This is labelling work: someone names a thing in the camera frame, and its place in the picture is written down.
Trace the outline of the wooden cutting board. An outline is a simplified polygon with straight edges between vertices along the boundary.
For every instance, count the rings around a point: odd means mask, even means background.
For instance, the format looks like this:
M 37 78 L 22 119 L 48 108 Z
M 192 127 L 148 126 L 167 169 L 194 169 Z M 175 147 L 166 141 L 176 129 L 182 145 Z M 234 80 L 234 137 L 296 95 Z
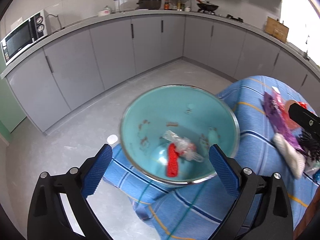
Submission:
M 289 28 L 280 23 L 278 20 L 268 17 L 265 24 L 265 32 L 279 41 L 286 43 Z

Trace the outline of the grey kitchen cabinets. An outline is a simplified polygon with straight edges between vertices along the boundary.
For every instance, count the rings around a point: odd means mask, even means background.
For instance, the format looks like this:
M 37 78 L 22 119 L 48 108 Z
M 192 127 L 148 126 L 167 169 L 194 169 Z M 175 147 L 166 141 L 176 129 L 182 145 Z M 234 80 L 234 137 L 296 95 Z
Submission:
M 283 81 L 319 111 L 319 68 L 244 23 L 195 12 L 132 11 L 93 18 L 32 46 L 2 72 L 42 132 L 104 91 L 184 58 L 236 80 Z

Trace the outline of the black cooking pot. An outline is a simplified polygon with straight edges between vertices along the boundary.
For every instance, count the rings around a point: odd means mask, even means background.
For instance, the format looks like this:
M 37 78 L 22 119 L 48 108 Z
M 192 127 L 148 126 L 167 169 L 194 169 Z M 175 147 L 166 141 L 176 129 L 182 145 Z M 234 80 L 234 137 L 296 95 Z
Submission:
M 158 10 L 161 4 L 162 0 L 139 0 L 137 9 Z

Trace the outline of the white microwave oven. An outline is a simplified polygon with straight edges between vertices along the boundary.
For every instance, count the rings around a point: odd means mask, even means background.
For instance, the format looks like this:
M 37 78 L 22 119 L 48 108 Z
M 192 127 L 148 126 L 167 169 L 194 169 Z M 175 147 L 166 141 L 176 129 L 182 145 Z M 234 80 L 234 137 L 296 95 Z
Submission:
M 23 21 L 1 40 L 5 65 L 52 33 L 48 13 L 41 10 Z

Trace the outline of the clear plastic wrapper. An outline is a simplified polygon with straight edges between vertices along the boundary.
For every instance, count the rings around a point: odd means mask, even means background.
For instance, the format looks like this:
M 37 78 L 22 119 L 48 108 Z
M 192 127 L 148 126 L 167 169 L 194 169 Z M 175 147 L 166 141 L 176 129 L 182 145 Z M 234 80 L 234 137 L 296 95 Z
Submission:
M 199 163 L 204 161 L 204 157 L 197 153 L 195 144 L 193 144 L 188 138 L 179 137 L 176 133 L 167 130 L 163 134 L 163 139 L 173 143 L 175 145 L 175 151 L 185 160 L 196 161 Z

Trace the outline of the black mesh scrubber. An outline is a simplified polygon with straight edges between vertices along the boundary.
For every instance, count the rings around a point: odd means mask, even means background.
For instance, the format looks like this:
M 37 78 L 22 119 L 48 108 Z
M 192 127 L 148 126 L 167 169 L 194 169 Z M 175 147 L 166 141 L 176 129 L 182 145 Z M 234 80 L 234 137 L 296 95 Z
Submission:
M 319 142 L 309 132 L 302 130 L 297 140 L 305 156 L 312 161 L 319 161 Z

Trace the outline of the pink plastic wrapper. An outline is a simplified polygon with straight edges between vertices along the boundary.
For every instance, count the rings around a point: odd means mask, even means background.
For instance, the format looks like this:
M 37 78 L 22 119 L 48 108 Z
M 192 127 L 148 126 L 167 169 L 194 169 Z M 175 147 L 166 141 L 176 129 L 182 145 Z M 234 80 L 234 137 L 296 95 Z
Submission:
M 280 94 L 280 91 L 277 90 L 276 88 L 273 89 L 273 97 L 278 105 L 278 108 L 280 109 L 281 115 L 283 117 L 283 119 L 285 120 L 285 124 L 287 125 L 287 127 L 293 131 L 295 129 L 300 128 L 299 124 L 297 124 L 296 122 L 294 122 L 293 120 L 290 119 L 289 117 L 289 107 L 294 104 L 297 103 L 298 105 L 306 108 L 306 104 L 302 103 L 302 102 L 298 102 L 296 100 L 284 100 Z

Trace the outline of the glass jar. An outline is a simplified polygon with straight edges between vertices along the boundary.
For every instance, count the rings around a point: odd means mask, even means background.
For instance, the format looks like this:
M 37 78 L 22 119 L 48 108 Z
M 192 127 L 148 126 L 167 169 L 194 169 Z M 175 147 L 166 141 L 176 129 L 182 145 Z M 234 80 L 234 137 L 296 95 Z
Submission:
M 114 11 L 115 11 L 115 13 L 121 12 L 120 0 L 113 0 L 113 1 L 114 1 Z

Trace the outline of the white tissue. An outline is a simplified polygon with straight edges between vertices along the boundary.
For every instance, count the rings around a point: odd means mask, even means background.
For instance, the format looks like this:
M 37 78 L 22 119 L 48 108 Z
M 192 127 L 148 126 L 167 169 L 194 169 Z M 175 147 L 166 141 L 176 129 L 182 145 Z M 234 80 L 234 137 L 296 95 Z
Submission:
M 280 133 L 275 133 L 272 140 L 279 153 L 285 159 L 294 178 L 300 179 L 305 169 L 306 159 L 304 155 L 297 152 L 296 149 L 290 145 L 290 143 L 287 142 Z

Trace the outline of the purple snack wrapper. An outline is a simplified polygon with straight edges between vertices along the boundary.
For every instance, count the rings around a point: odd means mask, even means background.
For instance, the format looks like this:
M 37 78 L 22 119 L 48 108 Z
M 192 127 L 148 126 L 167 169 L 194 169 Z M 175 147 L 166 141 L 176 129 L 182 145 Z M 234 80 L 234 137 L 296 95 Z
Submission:
M 291 133 L 291 130 L 288 128 L 285 122 L 285 119 L 282 117 L 276 101 L 272 95 L 268 94 L 267 92 L 264 93 L 263 107 L 266 116 L 274 128 L 274 131 L 276 133 L 280 133 L 284 139 L 298 152 L 303 153 L 304 151 L 300 147 L 296 137 Z

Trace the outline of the blue plaid tablecloth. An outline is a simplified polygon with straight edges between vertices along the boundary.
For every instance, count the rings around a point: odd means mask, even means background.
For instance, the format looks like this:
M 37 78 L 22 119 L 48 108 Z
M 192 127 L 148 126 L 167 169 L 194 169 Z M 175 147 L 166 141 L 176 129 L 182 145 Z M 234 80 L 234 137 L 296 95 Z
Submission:
M 240 126 L 240 146 L 235 156 L 242 167 L 256 174 L 281 174 L 298 225 L 311 203 L 318 184 L 304 174 L 295 179 L 284 158 L 272 144 L 274 130 L 262 103 L 264 93 L 277 87 L 284 100 L 304 101 L 285 83 L 268 76 L 252 76 L 230 85 L 218 96 L 235 111 Z M 105 182 L 123 191 L 136 215 L 156 229 L 161 239 L 208 239 L 224 219 L 233 203 L 219 178 L 186 187 L 166 187 L 135 169 L 120 146 L 106 170 Z

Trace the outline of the black wok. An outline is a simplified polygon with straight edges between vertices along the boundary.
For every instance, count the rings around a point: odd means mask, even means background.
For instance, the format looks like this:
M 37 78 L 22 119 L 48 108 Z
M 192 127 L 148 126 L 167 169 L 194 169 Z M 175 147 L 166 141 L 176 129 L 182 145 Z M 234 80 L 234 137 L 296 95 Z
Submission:
M 198 12 L 208 12 L 214 13 L 218 9 L 218 5 L 214 5 L 210 2 L 203 2 L 201 0 L 196 0 L 197 6 L 199 7 Z

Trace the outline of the red mesh trash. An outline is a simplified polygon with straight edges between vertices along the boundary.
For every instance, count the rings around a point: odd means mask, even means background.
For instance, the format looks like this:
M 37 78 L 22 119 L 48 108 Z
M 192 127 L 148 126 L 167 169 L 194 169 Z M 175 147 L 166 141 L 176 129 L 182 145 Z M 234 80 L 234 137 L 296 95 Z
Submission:
M 176 146 L 171 143 L 168 146 L 168 163 L 167 163 L 167 177 L 174 178 L 178 175 L 178 157 L 179 154 L 175 151 Z

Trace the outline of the white floor object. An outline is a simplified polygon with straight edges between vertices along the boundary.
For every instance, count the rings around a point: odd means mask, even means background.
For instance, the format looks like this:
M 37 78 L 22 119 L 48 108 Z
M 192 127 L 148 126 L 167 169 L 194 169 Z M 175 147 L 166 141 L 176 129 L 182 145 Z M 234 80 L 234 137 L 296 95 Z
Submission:
M 118 141 L 118 137 L 115 134 L 111 134 L 107 137 L 107 143 L 113 145 Z

